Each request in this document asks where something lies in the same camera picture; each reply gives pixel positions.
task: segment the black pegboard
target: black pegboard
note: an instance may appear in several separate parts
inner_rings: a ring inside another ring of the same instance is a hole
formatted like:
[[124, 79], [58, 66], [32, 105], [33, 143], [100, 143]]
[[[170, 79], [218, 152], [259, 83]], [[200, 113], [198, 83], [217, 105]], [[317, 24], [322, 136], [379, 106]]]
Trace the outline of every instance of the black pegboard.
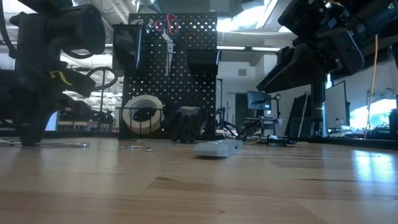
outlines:
[[[164, 20], [166, 14], [131, 14], [129, 22], [136, 19], [148, 21]], [[125, 70], [123, 103], [139, 95], [158, 97], [165, 108], [176, 106], [201, 106], [207, 111], [207, 134], [215, 134], [216, 74], [195, 73], [187, 65], [187, 50], [217, 49], [217, 14], [176, 14], [180, 24], [178, 36], [174, 39], [171, 71], [165, 75], [167, 44], [155, 30], [145, 34], [142, 40], [140, 58], [145, 69]], [[167, 138], [167, 128], [140, 135], [133, 133], [124, 122], [120, 124], [120, 138]]]

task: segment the wood grain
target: wood grain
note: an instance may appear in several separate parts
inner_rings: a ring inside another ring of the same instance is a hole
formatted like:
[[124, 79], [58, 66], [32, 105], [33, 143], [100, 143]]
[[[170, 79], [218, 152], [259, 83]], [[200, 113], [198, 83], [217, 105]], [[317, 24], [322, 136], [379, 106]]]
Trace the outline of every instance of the wood grain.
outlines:
[[59, 141], [91, 147], [0, 147], [1, 223], [398, 220], [398, 151], [301, 143], [204, 159], [169, 141]]

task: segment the white tape roll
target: white tape roll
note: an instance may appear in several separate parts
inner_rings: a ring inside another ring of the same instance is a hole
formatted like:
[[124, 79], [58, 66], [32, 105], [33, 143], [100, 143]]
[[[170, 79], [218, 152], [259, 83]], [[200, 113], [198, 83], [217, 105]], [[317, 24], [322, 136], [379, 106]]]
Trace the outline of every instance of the white tape roll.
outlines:
[[[131, 131], [137, 134], [149, 134], [158, 130], [160, 128], [160, 123], [164, 119], [163, 111], [161, 111], [163, 109], [162, 102], [157, 97], [151, 95], [137, 96], [129, 100], [124, 107], [126, 109], [123, 109], [123, 120], [126, 122], [127, 126], [129, 126]], [[133, 119], [138, 109], [129, 108], [153, 108], [157, 110], [155, 115], [153, 115], [152, 120], [149, 119], [147, 121], [138, 122]]]

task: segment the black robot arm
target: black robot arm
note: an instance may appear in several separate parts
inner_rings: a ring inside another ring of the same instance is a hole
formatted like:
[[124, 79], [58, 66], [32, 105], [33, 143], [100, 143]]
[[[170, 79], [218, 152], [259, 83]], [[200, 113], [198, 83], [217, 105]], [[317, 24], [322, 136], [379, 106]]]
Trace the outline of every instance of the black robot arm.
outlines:
[[398, 18], [397, 0], [293, 0], [278, 22], [298, 37], [293, 47], [277, 52], [274, 69], [257, 86], [272, 93], [324, 82], [326, 74], [345, 70], [352, 75], [363, 68], [363, 48], [369, 39]]

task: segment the computer monitor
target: computer monitor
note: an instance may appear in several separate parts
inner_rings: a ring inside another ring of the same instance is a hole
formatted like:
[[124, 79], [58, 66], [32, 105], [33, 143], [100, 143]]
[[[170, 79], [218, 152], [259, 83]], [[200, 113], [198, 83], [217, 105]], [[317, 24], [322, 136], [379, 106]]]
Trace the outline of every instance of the computer monitor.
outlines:
[[272, 109], [271, 94], [248, 91], [248, 109], [270, 111]]

